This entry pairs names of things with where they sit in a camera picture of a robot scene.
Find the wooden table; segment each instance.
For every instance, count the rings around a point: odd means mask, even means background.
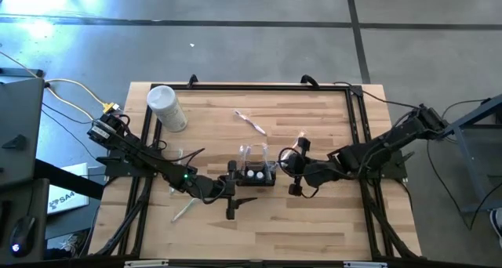
[[[146,110],[149,82],[131,83],[125,113],[130,128],[140,136]],[[364,85],[364,90],[384,98],[382,85]],[[309,157],[326,159],[326,154],[352,144],[347,104],[342,92],[284,91],[177,91],[188,126],[179,133],[162,130],[169,145],[163,152],[177,158],[205,147],[192,165],[198,174],[216,178],[226,172],[229,160],[238,160],[242,144],[267,143],[270,159],[289,146],[300,130],[311,141]],[[373,136],[391,127],[387,105],[365,96],[369,127]],[[360,122],[356,108],[357,121]],[[238,108],[268,134],[262,136],[233,115]],[[155,120],[151,121],[151,142]],[[260,151],[255,150],[255,158]],[[212,205],[193,206],[176,223],[171,218],[191,199],[187,194],[169,196],[169,186],[157,177],[153,183],[141,258],[163,259],[287,259],[287,260],[367,260],[369,243],[359,185],[356,181],[325,183],[312,199],[288,195],[293,181],[278,172],[273,188],[237,187],[236,197],[258,197],[235,212],[235,220],[225,219],[226,200]],[[124,218],[131,179],[115,180],[104,191],[89,252],[96,252],[116,231]],[[392,180],[382,182],[389,222],[408,247],[420,254],[408,196]],[[313,191],[304,185],[307,195]],[[384,253],[381,230],[375,225],[379,248]],[[129,235],[133,246],[136,221]]]

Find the computer mouse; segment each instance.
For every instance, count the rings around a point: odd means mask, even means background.
[[[26,215],[16,221],[10,233],[10,251],[15,257],[24,257],[31,252],[35,239],[35,221]]]

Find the white cylindrical container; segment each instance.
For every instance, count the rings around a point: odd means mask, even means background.
[[[147,96],[147,104],[157,118],[170,132],[179,132],[187,127],[187,117],[183,113],[173,89],[166,85],[153,88]]]

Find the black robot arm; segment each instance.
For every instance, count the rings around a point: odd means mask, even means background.
[[[187,192],[192,197],[200,198],[204,203],[212,203],[217,198],[226,197],[235,191],[224,179],[212,180],[206,176],[199,176],[196,168],[174,164],[173,162],[177,160],[163,158],[158,150],[141,143],[140,139],[129,131],[127,124],[114,115],[102,115],[93,122],[93,127],[87,134],[91,140],[107,150],[118,150],[114,152],[119,153],[118,156],[97,158],[105,165],[125,163],[132,168],[146,169],[151,173],[158,172],[173,189],[181,193]],[[189,154],[187,157],[195,156],[201,151]]]
[[[280,162],[283,171],[295,179],[295,183],[289,187],[289,193],[301,195],[301,178],[305,178],[307,184],[316,189],[325,182],[339,179],[367,179],[366,173],[382,168],[390,161],[392,153],[415,139],[435,139],[448,125],[433,109],[424,105],[405,114],[402,119],[403,123],[399,125],[401,119],[398,120],[391,130],[369,142],[356,143],[329,153],[328,161],[307,157],[305,154],[310,148],[310,142],[300,138],[298,145],[302,148],[301,152],[295,150],[287,161]],[[361,187],[362,198],[367,201],[369,210],[401,257],[416,258],[417,256],[406,247],[371,197],[367,183],[361,183]]]

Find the black strap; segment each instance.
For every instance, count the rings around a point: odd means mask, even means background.
[[[194,83],[196,83],[196,82],[198,82],[197,76],[195,74],[192,74],[190,76],[190,80],[188,81],[187,87],[189,89],[192,89],[192,87],[194,86]]]
[[[305,74],[304,76],[301,77],[300,84],[307,84],[309,83],[312,85],[312,87],[319,89],[319,84],[314,80],[311,76]]]

